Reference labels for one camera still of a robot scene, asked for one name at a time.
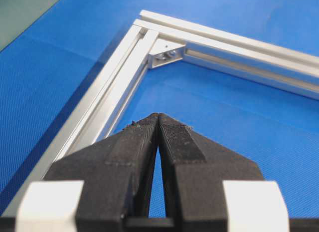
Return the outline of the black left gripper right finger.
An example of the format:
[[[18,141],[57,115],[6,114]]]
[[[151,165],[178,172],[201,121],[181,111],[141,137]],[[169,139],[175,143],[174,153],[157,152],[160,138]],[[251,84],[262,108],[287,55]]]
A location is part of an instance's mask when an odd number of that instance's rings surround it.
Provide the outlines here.
[[[258,165],[165,114],[158,135],[166,215],[182,232],[227,231],[222,182],[262,181]]]

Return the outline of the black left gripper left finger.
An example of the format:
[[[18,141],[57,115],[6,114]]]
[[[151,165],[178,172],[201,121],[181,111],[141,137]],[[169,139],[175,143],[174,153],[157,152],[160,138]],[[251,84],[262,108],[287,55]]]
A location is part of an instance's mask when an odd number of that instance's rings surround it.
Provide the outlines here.
[[[78,231],[121,232],[125,217],[148,216],[157,128],[153,113],[52,164],[46,181],[84,181],[75,216]]]

